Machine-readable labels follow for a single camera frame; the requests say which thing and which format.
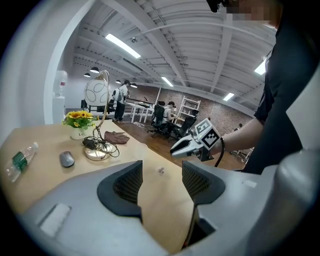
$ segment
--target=ceiling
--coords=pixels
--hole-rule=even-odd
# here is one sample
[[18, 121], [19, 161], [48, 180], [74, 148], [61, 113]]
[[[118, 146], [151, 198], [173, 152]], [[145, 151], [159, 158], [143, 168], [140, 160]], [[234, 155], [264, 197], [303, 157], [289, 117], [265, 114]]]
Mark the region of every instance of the ceiling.
[[[105, 39], [108, 34], [141, 57]], [[122, 81], [171, 89], [161, 79], [166, 77], [174, 90], [207, 98], [234, 93], [225, 104], [253, 113], [265, 79], [254, 70], [274, 46], [275, 34], [224, 8], [213, 13], [206, 0], [97, 0], [79, 25], [73, 65], [83, 73], [95, 66]]]

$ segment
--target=black sleeve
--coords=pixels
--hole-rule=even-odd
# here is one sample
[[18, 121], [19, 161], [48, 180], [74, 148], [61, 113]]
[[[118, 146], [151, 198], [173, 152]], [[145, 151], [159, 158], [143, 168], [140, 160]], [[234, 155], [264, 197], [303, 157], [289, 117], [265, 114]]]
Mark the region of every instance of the black sleeve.
[[269, 111], [271, 110], [272, 104], [274, 103], [274, 97], [272, 95], [272, 92], [270, 90], [269, 84], [268, 84], [268, 78], [265, 77], [265, 84], [264, 84], [264, 90], [263, 95], [261, 97], [259, 107], [256, 110], [254, 116], [261, 122], [265, 123], [267, 120]]

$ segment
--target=desk lamp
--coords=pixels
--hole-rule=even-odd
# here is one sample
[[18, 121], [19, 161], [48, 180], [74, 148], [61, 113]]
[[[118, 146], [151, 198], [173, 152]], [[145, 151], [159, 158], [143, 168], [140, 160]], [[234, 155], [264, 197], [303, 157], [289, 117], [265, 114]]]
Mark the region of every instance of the desk lamp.
[[100, 132], [100, 127], [104, 123], [107, 115], [111, 95], [110, 75], [108, 71], [102, 70], [97, 77], [89, 81], [83, 93], [88, 105], [104, 106], [101, 122], [93, 129], [92, 136], [84, 138], [82, 142], [84, 145], [84, 153], [90, 160], [105, 160], [115, 151], [119, 152], [117, 146], [113, 143], [106, 142]]

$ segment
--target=computer mouse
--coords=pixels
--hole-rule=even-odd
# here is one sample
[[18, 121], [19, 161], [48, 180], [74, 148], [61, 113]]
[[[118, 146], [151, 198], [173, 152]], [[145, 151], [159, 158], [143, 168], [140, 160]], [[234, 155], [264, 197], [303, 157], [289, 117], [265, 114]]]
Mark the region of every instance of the computer mouse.
[[75, 159], [70, 151], [64, 151], [60, 154], [60, 163], [63, 167], [69, 168], [74, 165]]

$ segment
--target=ladder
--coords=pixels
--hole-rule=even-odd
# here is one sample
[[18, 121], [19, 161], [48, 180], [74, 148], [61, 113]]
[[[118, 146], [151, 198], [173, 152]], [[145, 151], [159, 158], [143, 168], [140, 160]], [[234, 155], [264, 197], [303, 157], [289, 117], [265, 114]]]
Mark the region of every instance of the ladder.
[[191, 111], [199, 110], [200, 103], [201, 103], [201, 100], [197, 101], [197, 100], [193, 100], [183, 96], [182, 103], [177, 115], [177, 119], [174, 121], [174, 123], [177, 126], [181, 127], [183, 122], [186, 120], [186, 117], [194, 117], [194, 115], [191, 114]]

